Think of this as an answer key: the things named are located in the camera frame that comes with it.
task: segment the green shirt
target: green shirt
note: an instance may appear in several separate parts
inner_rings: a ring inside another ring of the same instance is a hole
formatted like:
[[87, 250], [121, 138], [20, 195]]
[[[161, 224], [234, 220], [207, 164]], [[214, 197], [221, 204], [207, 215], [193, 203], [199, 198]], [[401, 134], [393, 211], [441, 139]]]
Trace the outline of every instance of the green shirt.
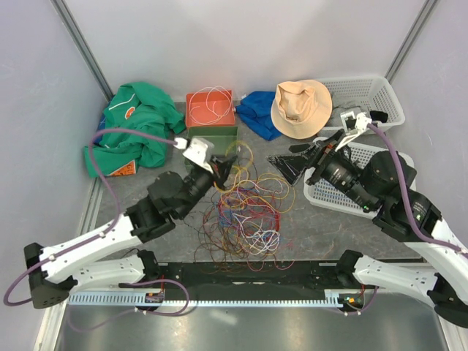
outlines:
[[[163, 90], [145, 82], [122, 85], [104, 110], [105, 128], [128, 128], [158, 137], [169, 137], [170, 129], [178, 134], [185, 129], [184, 115]], [[138, 166], [160, 167], [165, 163], [167, 144], [126, 133], [103, 135], [94, 146], [94, 157], [105, 175], [135, 161]], [[97, 177], [84, 149], [86, 168]]]

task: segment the beige hat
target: beige hat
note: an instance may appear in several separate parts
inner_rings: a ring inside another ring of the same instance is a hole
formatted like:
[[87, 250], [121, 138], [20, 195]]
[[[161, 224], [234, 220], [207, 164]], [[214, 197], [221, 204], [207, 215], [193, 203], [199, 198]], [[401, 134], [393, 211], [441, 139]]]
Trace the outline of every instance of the beige hat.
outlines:
[[330, 92], [321, 82], [284, 82], [276, 87], [271, 120], [284, 135], [305, 139], [317, 134], [325, 126], [331, 110]]

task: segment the metal floor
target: metal floor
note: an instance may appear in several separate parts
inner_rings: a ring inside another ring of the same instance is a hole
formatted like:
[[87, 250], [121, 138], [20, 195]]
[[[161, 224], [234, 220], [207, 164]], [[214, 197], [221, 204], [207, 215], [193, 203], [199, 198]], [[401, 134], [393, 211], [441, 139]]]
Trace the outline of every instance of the metal floor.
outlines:
[[[71, 319], [80, 328], [125, 309], [71, 307]], [[429, 307], [388, 293], [379, 293], [359, 317], [324, 309], [206, 307], [183, 317], [130, 314], [90, 333], [62, 326], [59, 342], [56, 351], [448, 350]]]

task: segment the white basket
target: white basket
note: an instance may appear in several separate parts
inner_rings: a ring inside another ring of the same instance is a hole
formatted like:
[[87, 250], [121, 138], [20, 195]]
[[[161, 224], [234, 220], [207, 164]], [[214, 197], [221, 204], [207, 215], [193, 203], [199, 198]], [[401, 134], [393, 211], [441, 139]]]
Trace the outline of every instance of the white basket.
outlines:
[[[378, 126], [384, 132], [393, 126], [404, 123], [403, 109], [393, 91], [392, 86], [384, 77], [349, 77], [349, 78], [323, 78], [317, 79], [322, 82], [333, 99], [355, 102], [356, 105], [366, 106], [370, 110], [378, 110], [388, 113], [388, 122], [379, 123]], [[342, 127], [323, 127], [319, 137], [330, 137]]]
[[[324, 139], [326, 138], [318, 137], [314, 141]], [[369, 146], [359, 143], [349, 143], [348, 146], [351, 148], [351, 159], [353, 161], [358, 160], [361, 167], [366, 166], [375, 153], [385, 150], [384, 148], [378, 148], [376, 146]], [[415, 163], [411, 157], [401, 152], [399, 155], [404, 158], [410, 167], [414, 167]], [[366, 218], [374, 218], [377, 215], [377, 212], [368, 212], [365, 214], [361, 207], [356, 205], [348, 197], [343, 195], [342, 192], [336, 190], [330, 183], [324, 181], [323, 179], [320, 179], [320, 181], [318, 181], [315, 185], [309, 186], [305, 184], [305, 181], [310, 178], [313, 171], [314, 168], [310, 168], [304, 175], [304, 195], [312, 205]], [[412, 190], [416, 190], [416, 180], [412, 182], [410, 188]]]

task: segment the hat brim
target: hat brim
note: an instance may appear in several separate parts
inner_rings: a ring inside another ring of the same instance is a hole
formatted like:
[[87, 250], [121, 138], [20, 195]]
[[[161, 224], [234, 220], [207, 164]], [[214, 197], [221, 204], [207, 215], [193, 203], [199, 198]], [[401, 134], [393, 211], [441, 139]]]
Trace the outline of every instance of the hat brim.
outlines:
[[293, 139], [306, 139], [316, 135], [327, 124], [333, 107], [330, 92], [321, 82], [300, 80], [299, 83], [309, 84], [315, 89], [315, 97], [319, 104], [313, 116], [301, 122], [288, 121], [279, 112], [279, 101], [275, 97], [271, 106], [271, 121], [282, 134]]

